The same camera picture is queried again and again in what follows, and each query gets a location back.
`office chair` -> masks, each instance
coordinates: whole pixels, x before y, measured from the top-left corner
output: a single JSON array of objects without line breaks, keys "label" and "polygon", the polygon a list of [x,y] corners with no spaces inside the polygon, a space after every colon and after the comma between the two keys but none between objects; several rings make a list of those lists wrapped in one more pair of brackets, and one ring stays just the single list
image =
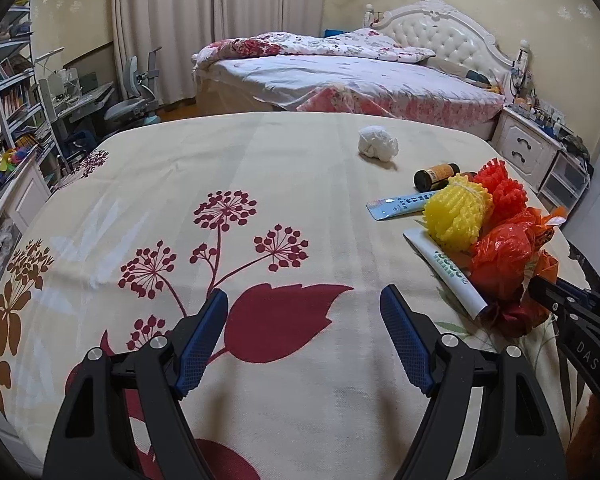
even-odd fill
[{"label": "office chair", "polygon": [[155,78],[160,74],[155,68],[155,53],[161,48],[149,52],[148,69],[144,73],[138,71],[136,56],[126,60],[123,85],[131,98],[112,106],[104,115],[105,121],[119,125],[115,133],[160,122],[160,117],[155,114],[159,106],[155,98]]}]

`bottle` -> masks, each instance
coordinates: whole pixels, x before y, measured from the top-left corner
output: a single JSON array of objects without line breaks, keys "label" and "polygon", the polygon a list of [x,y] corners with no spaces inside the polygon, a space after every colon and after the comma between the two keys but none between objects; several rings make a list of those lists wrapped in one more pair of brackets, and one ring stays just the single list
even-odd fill
[{"label": "bottle", "polygon": [[420,170],[413,176],[413,183],[419,193],[426,193],[444,187],[445,181],[460,173],[457,164],[440,164],[428,170]]}]

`drawer handle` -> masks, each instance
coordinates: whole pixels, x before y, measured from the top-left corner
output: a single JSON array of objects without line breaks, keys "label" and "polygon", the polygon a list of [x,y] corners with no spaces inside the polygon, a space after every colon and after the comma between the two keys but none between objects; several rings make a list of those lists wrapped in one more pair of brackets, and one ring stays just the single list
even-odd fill
[{"label": "drawer handle", "polygon": [[526,148],[527,148],[528,150],[531,150],[531,144],[529,144],[528,140],[525,140],[525,139],[520,139],[520,137],[518,137],[518,142],[519,142],[520,144],[526,144]]},{"label": "drawer handle", "polygon": [[525,163],[525,157],[522,156],[522,153],[518,153],[518,152],[511,152],[511,156],[519,156],[520,157],[520,161],[522,161],[522,164]]}]

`white headboard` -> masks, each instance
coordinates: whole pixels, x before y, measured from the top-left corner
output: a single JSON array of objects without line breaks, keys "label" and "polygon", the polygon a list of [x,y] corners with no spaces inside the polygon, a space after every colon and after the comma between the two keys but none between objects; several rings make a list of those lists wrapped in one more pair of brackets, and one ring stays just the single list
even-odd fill
[{"label": "white headboard", "polygon": [[513,62],[498,50],[494,35],[442,0],[424,0],[385,12],[372,28],[402,46],[430,48],[442,59],[508,82]]}]

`tablecloth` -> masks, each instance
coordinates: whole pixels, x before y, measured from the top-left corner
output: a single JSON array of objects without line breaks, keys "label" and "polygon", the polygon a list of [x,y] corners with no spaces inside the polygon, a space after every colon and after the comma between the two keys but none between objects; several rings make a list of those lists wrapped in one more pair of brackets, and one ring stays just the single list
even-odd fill
[{"label": "tablecloth", "polygon": [[[393,161],[358,155],[358,131],[372,124],[398,138]],[[395,283],[414,310],[471,346],[508,342],[464,316],[404,240],[418,215],[376,222],[365,204],[413,192],[422,168],[478,170],[494,156],[470,134],[349,114],[236,114],[117,134],[51,197],[2,279],[0,407],[43,460],[88,349],[137,349],[218,286],[228,321],[182,402],[217,478],[392,478],[427,399],[382,323],[381,289]],[[586,286],[560,233],[546,248],[562,277]],[[550,322],[515,343],[566,446],[590,393],[558,359]],[[128,402],[155,477],[137,399]],[[479,397],[468,420],[478,407]],[[471,444],[463,438],[458,474]]]}]

